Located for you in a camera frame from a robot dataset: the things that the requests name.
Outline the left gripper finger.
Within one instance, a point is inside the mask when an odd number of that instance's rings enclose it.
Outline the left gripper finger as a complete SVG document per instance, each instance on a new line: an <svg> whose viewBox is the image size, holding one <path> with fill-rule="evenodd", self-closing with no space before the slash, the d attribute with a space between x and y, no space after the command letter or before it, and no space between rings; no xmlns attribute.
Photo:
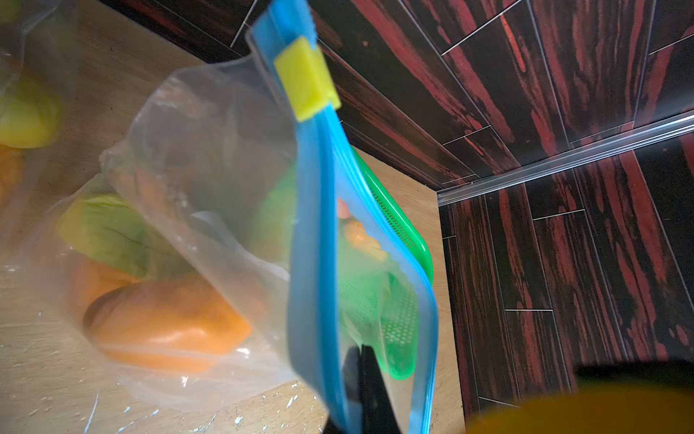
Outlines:
<svg viewBox="0 0 694 434"><path fill-rule="evenodd" d="M363 415L361 430L365 434L400 433L387 388L381 375L375 351L361 347L358 359L359 399Z"/></svg>

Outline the yellow green mango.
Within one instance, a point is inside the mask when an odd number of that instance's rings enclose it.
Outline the yellow green mango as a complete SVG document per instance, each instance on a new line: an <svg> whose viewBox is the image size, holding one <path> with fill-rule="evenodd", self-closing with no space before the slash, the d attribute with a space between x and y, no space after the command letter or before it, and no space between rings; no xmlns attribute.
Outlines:
<svg viewBox="0 0 694 434"><path fill-rule="evenodd" d="M193 267L115 193L82 195L56 224L75 251L134 278L174 278Z"/></svg>

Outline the clear zip bag blue zipper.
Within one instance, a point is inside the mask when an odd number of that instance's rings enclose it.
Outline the clear zip bag blue zipper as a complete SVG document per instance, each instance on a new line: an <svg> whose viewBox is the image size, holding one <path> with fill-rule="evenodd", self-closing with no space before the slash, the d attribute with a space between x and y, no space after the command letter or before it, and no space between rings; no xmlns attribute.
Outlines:
<svg viewBox="0 0 694 434"><path fill-rule="evenodd" d="M77 4L1 4L1 244L64 128L77 88Z"/></svg>

